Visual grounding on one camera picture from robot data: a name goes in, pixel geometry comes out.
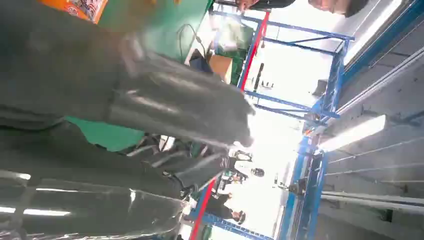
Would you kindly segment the person's hand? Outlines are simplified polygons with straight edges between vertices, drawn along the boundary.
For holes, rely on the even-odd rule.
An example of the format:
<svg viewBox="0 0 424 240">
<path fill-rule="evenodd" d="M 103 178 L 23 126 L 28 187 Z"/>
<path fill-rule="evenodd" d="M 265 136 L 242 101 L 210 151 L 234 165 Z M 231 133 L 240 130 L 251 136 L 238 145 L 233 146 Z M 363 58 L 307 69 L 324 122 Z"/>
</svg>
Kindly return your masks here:
<svg viewBox="0 0 424 240">
<path fill-rule="evenodd" d="M 244 12 L 246 10 L 260 10 L 264 8 L 264 5 L 268 3 L 267 0 L 236 0 L 235 1 L 239 11 Z"/>
</svg>

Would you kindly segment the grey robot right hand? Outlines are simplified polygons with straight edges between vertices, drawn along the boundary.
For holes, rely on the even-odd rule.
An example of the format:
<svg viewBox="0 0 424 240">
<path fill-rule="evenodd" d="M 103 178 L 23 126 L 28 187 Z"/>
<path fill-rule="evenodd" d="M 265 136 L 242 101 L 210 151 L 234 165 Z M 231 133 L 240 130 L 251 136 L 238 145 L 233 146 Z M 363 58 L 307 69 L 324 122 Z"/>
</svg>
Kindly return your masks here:
<svg viewBox="0 0 424 240">
<path fill-rule="evenodd" d="M 235 86 L 37 0 L 0 3 L 0 237 L 136 240 L 179 224 L 190 193 L 253 143 Z M 67 117 L 211 146 L 151 156 L 90 143 Z"/>
</svg>

